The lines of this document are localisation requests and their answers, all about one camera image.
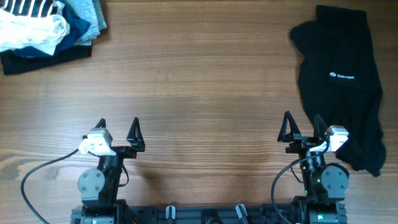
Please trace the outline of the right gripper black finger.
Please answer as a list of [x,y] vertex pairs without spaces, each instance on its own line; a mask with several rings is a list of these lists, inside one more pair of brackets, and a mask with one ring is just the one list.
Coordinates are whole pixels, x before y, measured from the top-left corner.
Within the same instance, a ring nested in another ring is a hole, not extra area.
[[323,118],[319,115],[316,114],[313,119],[313,127],[314,127],[314,132],[313,136],[315,138],[320,138],[320,139],[325,139],[325,132],[328,129],[328,126],[324,122]]
[[277,138],[278,142],[294,142],[302,137],[301,132],[290,111],[284,113],[282,126]]

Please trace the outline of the black t-shirt with logo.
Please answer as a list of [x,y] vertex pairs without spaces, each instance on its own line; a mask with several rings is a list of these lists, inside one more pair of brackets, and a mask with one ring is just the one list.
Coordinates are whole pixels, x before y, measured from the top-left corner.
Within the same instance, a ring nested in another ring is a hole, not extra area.
[[366,12],[318,5],[316,19],[293,27],[290,39],[303,55],[298,87],[308,118],[319,114],[327,126],[344,126],[349,136],[337,158],[380,176],[382,86]]

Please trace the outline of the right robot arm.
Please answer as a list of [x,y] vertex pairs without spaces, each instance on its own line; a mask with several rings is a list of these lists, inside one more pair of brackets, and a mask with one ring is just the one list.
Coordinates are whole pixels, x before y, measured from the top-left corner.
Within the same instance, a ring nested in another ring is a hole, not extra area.
[[[286,142],[288,154],[297,154],[298,159],[283,168],[275,177],[271,188],[274,211],[281,223],[346,223],[345,199],[349,172],[337,163],[325,162],[324,154],[336,152],[348,140],[349,132],[344,126],[327,126],[319,114],[314,118],[313,136],[303,136],[289,111],[284,113],[277,140]],[[293,166],[299,165],[302,173],[300,183],[305,195],[279,208],[275,202],[275,187],[279,178]]]

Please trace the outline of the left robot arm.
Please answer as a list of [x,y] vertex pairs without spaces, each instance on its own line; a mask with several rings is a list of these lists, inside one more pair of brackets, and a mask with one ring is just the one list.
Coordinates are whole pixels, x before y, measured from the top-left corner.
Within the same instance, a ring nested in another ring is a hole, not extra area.
[[124,199],[117,199],[122,172],[126,171],[125,159],[135,159],[144,152],[139,118],[135,117],[126,137],[128,146],[112,146],[113,137],[106,129],[106,120],[99,123],[83,137],[78,150],[99,158],[95,169],[84,171],[78,179],[82,208],[74,209],[71,222],[75,224],[124,224],[139,223]]

